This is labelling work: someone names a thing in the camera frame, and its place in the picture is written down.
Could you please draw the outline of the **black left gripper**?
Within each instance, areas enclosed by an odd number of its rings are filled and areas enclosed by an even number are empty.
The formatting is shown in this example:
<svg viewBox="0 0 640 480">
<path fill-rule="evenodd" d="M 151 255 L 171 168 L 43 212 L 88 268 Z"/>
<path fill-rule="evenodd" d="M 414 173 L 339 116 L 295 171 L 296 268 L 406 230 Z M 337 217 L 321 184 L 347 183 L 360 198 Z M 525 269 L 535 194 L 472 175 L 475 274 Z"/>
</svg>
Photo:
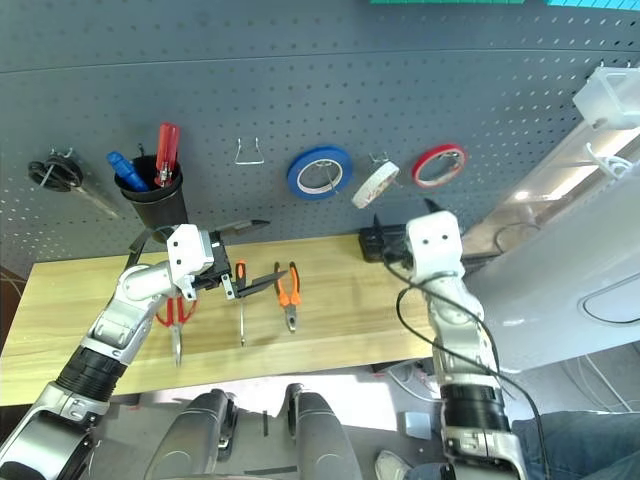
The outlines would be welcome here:
<svg viewBox="0 0 640 480">
<path fill-rule="evenodd" d="M 195 280 L 192 283 L 195 290 L 211 290 L 221 287 L 225 293 L 226 299 L 233 300 L 235 297 L 240 299 L 253 295 L 277 283 L 285 275 L 285 272 L 278 271 L 259 277 L 253 280 L 250 284 L 247 283 L 245 273 L 236 274 L 235 281 L 232 282 L 229 258 L 227 256 L 224 242 L 221 239 L 221 237 L 224 236 L 248 234 L 269 225 L 270 221 L 267 220 L 241 220 L 219 226 L 214 232 L 209 232 L 208 240 L 212 249 L 214 261 L 211 266 L 195 276 Z"/>
</svg>

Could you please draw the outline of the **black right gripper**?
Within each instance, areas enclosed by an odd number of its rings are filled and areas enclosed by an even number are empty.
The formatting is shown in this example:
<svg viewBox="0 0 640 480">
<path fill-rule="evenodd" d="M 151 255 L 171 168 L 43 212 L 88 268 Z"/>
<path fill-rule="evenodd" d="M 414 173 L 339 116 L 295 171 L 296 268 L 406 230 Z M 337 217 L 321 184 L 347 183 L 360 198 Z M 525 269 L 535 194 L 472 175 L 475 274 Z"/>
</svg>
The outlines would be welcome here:
<svg viewBox="0 0 640 480">
<path fill-rule="evenodd" d="M 426 208 L 430 214 L 443 211 L 443 208 L 435 201 L 425 198 Z M 374 215 L 373 230 L 377 240 L 384 240 L 383 258 L 389 263 L 412 265 L 413 256 L 409 251 L 406 236 L 401 232 L 387 233 L 387 227 Z"/>
</svg>

